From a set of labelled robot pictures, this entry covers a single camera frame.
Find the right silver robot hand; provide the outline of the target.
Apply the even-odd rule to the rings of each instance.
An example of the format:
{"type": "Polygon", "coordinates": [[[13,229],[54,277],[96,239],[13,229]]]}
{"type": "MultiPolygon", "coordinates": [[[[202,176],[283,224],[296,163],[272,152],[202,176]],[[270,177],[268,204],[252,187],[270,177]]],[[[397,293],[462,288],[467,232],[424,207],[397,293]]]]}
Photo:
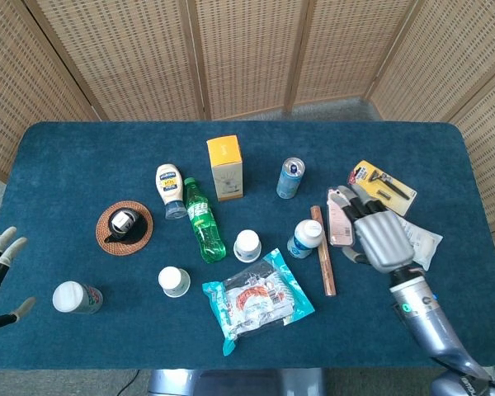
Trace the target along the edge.
{"type": "Polygon", "coordinates": [[[338,186],[332,199],[350,220],[363,248],[344,247],[343,254],[354,263],[374,267],[388,274],[413,262],[415,255],[408,236],[395,213],[371,197],[361,186],[338,186]]]}

